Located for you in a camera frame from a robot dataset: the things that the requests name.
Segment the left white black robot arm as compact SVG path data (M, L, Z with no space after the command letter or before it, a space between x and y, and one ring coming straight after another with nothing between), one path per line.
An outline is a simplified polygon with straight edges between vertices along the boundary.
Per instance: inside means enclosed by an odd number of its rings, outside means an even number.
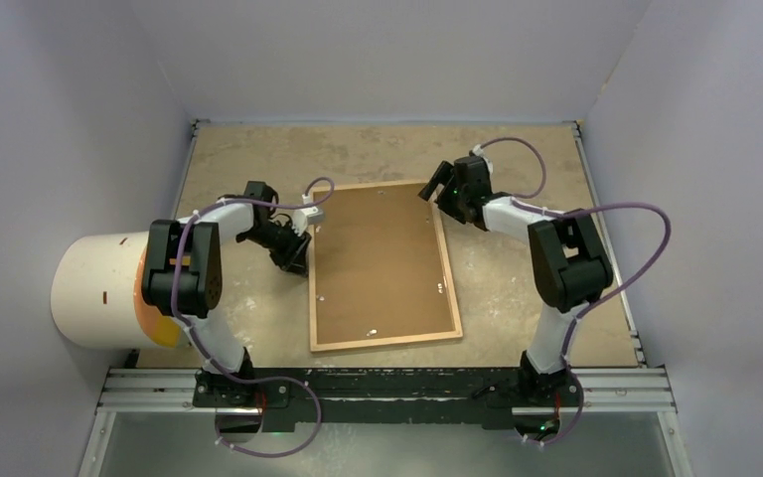
M289 214L284 222L276 218L282 208ZM221 196L183 219L157 220L148 230L143 302L182 329L204 372L221 376L218 393L230 405L251 402L258 379L247 349L216 311L223 294L222 247L228 241L255 243L280 270L307 276L308 228L323 217L309 193L301 204L283 207L272 187L250 181L240 194Z

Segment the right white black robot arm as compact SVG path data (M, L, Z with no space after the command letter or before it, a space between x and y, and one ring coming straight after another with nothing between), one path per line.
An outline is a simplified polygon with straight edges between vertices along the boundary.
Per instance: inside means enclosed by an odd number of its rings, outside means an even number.
M483 232L527 245L542 308L518 378L521 397L541 404L568 381L568 352L581 312L598 303L614 271L594 220L576 210L549 212L492 188L487 159L470 155L439 164L419 198Z

